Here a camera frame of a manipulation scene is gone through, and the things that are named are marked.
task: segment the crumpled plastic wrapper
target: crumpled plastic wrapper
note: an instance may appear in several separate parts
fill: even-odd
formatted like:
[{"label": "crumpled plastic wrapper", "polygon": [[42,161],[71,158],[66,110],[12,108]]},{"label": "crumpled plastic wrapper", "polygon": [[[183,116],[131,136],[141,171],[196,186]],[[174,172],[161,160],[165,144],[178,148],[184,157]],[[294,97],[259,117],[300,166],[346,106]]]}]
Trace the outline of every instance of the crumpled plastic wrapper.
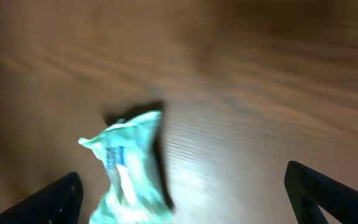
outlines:
[{"label": "crumpled plastic wrapper", "polygon": [[111,181],[89,223],[155,224],[172,219],[151,150],[160,117],[160,111],[150,111],[78,141],[103,162]]}]

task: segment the candy wrapper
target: candy wrapper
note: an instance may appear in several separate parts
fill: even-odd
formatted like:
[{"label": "candy wrapper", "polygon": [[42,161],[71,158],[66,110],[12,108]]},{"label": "candy wrapper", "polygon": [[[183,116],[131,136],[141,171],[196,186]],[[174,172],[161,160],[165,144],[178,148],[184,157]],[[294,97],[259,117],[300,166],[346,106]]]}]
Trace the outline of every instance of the candy wrapper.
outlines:
[{"label": "candy wrapper", "polygon": [[93,139],[78,141],[103,162],[111,181],[89,223],[156,224],[171,220],[151,149],[160,117],[160,111],[151,111],[125,123],[119,121]]}]

